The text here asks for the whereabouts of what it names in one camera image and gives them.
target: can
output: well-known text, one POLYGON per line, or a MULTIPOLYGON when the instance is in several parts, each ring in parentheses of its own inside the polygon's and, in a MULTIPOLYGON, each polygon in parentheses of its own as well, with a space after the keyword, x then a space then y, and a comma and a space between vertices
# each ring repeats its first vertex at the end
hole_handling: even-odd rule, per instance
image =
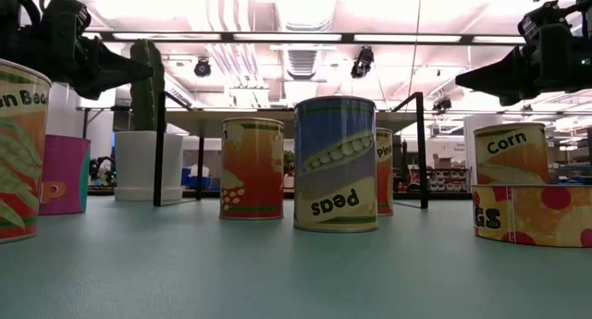
POLYGON ((61 135, 45 136, 39 215, 86 211, 91 142, 61 135))
POLYGON ((220 218, 283 217, 284 123, 245 117, 222 121, 220 218))
POLYGON ((390 129, 376 129, 376 198, 378 215, 392 215, 392 135, 390 129))
POLYGON ((296 105, 294 227, 364 232, 378 228, 376 106, 360 97, 316 97, 296 105))
POLYGON ((35 236, 51 81, 0 59, 0 242, 35 236))
POLYGON ((477 184, 549 183, 545 125, 513 123, 475 131, 477 184))

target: ceiling duct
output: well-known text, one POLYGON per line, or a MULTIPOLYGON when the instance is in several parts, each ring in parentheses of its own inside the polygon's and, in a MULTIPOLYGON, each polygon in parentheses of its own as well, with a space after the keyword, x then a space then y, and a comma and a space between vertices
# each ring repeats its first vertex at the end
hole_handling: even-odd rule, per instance
MULTIPOLYGON (((337 0, 276 0, 276 20, 280 31, 329 31, 337 0)), ((321 64, 322 51, 284 51, 284 66, 295 80, 310 80, 321 64)))

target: black pole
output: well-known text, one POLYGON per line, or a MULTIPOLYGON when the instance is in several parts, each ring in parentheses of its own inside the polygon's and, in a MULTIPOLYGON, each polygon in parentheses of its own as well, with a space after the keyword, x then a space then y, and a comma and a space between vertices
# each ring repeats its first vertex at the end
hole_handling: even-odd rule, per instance
POLYGON ((202 130, 202 132, 200 133, 200 147, 197 153, 197 187, 195 188, 196 200, 202 199, 202 185, 204 183, 204 144, 205 133, 202 130))
POLYGON ((154 157, 154 194, 153 194, 153 205, 154 207, 162 206, 161 196, 163 189, 163 154, 165 145, 165 129, 167 122, 165 121, 165 113, 167 112, 166 107, 167 96, 164 92, 158 94, 158 111, 156 114, 156 148, 154 157))
POLYGON ((427 166, 426 166, 426 133, 424 127, 424 94, 414 92, 415 113, 417 115, 417 154, 419 155, 419 196, 420 207, 427 208, 427 166))
POLYGON ((89 127, 89 112, 91 112, 91 109, 86 107, 84 108, 84 119, 83 119, 83 123, 82 123, 82 138, 86 139, 86 131, 89 127))

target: ceiling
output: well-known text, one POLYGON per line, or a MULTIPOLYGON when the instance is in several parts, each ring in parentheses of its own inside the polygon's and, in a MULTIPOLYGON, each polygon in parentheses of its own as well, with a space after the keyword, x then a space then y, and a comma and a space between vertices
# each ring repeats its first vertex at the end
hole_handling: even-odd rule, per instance
MULTIPOLYGON (((81 1, 92 12, 90 31, 278 31, 285 28, 277 20, 280 11, 285 13, 282 15, 288 23, 290 20, 302 23, 307 19, 314 22, 315 18, 322 19, 330 13, 327 31, 334 32, 518 36, 516 25, 524 14, 549 0, 81 1)), ((574 3, 574 0, 559 1, 561 7, 574 3)), ((575 27, 579 23, 577 17, 568 19, 575 27)), ((121 46, 126 54, 129 45, 121 46)), ((252 44, 251 50, 246 44, 159 43, 157 46, 170 78, 194 96, 200 106, 279 107, 291 106, 315 95, 347 94, 372 99, 379 108, 385 109, 396 106, 411 92, 423 92, 428 110, 437 98, 448 96, 452 100, 452 110, 465 111, 502 108, 495 98, 456 87, 454 77, 469 68, 498 61, 512 49, 511 46, 479 45, 375 45, 372 46, 375 55, 372 69, 363 79, 354 80, 350 71, 360 45, 326 45, 322 52, 318 52, 319 47, 313 48, 319 60, 312 79, 292 81, 287 69, 286 44, 252 44), (200 57, 209 58, 212 74, 207 78, 198 78, 193 73, 200 57), (237 70, 228 70, 229 64, 235 64, 237 70), (250 70, 255 66, 258 75, 250 70), (248 88, 263 92, 253 99, 253 89, 232 89, 241 85, 241 80, 247 82, 248 88)), ((125 88, 117 92, 120 99, 126 95, 125 88)), ((592 111, 588 109, 592 107, 591 97, 592 92, 546 93, 529 103, 534 113, 564 109, 581 111, 584 116, 575 118, 581 125, 585 123, 581 120, 587 118, 585 113, 592 111)), ((518 104, 505 109, 520 111, 523 106, 518 104)), ((463 117, 428 117, 428 123, 439 128, 456 128, 462 125, 463 117)), ((547 121, 550 125, 561 118, 532 113, 506 117, 508 121, 547 121)), ((573 134, 575 128, 583 127, 580 125, 566 125, 560 130, 573 134)))

